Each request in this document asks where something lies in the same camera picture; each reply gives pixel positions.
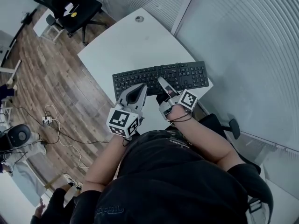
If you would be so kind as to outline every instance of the white table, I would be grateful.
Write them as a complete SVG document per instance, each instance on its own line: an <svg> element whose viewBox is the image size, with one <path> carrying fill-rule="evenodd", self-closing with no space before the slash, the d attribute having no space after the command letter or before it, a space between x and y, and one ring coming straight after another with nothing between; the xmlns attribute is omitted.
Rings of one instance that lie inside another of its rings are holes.
<svg viewBox="0 0 299 224"><path fill-rule="evenodd" d="M143 22L135 17L143 16ZM131 13L94 39L79 54L79 58L94 79L116 102L112 75L161 64L194 62L192 56L156 19L143 8ZM193 89L201 98L209 87ZM156 95L148 96L142 110L145 119L138 127L140 134L164 130L169 123L163 119Z"/></svg>
<svg viewBox="0 0 299 224"><path fill-rule="evenodd" d="M52 15L54 17L54 14L52 13L52 11L50 9L47 9L47 11L45 11L45 13L37 21L37 23L33 27L33 30L36 32L36 34L39 37L55 44L55 41L60 36L60 34L64 31L64 29L58 30L55 26L49 26L49 24L47 23L47 20L46 20L49 15ZM46 34L48 35L52 28L57 31L57 35L55 36L55 38L53 40L51 40L43 35L43 33L45 32L46 29L48 29L46 32Z"/></svg>

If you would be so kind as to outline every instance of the black keyboard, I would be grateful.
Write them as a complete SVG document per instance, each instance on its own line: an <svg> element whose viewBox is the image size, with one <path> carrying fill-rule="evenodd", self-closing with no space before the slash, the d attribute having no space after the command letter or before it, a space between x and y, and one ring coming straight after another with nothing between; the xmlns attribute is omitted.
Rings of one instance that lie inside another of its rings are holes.
<svg viewBox="0 0 299 224"><path fill-rule="evenodd" d="M204 62L176 63L131 70L112 75L116 100L132 85L146 83L148 96L162 94L158 77L163 77L175 90L209 86Z"/></svg>

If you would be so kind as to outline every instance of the wooden floor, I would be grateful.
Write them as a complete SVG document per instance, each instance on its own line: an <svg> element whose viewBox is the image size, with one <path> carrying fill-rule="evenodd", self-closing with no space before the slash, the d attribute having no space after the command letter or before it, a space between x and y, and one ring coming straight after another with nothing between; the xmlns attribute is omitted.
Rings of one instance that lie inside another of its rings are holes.
<svg viewBox="0 0 299 224"><path fill-rule="evenodd" d="M3 66L12 68L19 59L22 60L16 73L18 93L13 103L26 108L40 122L45 106L54 105L64 133L82 142L108 140L111 136L105 123L112 102L77 56L84 48L82 32L79 30L72 38L63 32L56 44L37 37L33 26L44 11L45 8L40 8L34 14L33 22L21 31ZM114 24L104 13L96 15L94 20ZM86 41L91 42L104 30L103 26L88 25ZM8 78L6 73L0 73L0 84L6 83ZM48 110L55 115L51 107ZM32 132L39 133L43 140L57 142L57 131L39 125L23 110L14 109L12 125L22 123L27 124ZM60 140L64 145L74 145L80 151L83 166L90 166L106 145L80 144L63 135ZM63 147L58 142L47 145L47 151L46 156L38 154L30 158L35 170L45 181L50 181L60 173L68 173L77 181L83 180L87 169L78 167L79 154L74 148Z"/></svg>

